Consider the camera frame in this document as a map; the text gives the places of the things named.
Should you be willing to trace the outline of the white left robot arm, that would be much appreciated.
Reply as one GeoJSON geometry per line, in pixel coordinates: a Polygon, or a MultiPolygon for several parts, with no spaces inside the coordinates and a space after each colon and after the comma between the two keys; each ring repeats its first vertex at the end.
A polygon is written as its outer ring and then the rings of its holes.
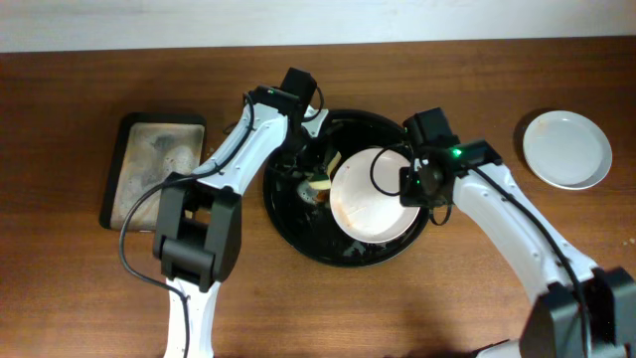
{"type": "Polygon", "coordinates": [[[213,356],[218,293],[241,245],[242,196],[273,152],[296,154],[317,136],[326,117],[310,105],[318,93],[314,85],[249,91],[240,120],[212,157],[162,184],[153,255],[170,298],[166,356],[213,356]]]}

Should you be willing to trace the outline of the pink white plate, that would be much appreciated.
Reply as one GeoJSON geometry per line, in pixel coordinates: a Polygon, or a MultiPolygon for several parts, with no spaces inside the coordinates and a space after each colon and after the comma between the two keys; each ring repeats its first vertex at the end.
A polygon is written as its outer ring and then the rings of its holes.
{"type": "Polygon", "coordinates": [[[408,165],[403,155],[380,148],[359,151],[337,169],[329,194],[339,228],[366,244],[383,244],[404,234],[417,220],[417,207],[404,207],[398,197],[398,173],[408,165]]]}

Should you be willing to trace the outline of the pale blue plate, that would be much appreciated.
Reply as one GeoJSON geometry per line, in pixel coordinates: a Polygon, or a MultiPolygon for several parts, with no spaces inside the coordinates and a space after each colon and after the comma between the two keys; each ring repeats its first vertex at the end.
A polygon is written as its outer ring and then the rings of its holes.
{"type": "Polygon", "coordinates": [[[563,190],[589,189],[605,179],[612,166],[606,134],[595,122],[572,111],[537,115],[524,130],[521,145],[531,171],[563,190]]]}

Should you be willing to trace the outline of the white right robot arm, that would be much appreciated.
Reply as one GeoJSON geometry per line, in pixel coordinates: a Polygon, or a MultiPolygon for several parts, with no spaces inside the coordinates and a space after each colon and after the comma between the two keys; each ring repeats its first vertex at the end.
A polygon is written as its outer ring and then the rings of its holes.
{"type": "Polygon", "coordinates": [[[569,243],[523,194],[485,141],[413,146],[399,173],[404,204],[451,206],[486,234],[532,304],[521,336],[477,357],[632,357],[635,279],[601,268],[569,243]]]}

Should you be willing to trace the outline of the yellow green sponge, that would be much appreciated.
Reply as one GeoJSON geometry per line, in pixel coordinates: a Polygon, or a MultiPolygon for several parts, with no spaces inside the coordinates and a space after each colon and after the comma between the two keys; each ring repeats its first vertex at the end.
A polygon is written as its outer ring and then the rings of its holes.
{"type": "Polygon", "coordinates": [[[329,157],[326,168],[323,171],[313,174],[308,179],[309,187],[316,191],[325,191],[331,189],[332,173],[342,159],[342,154],[337,151],[329,157]]]}

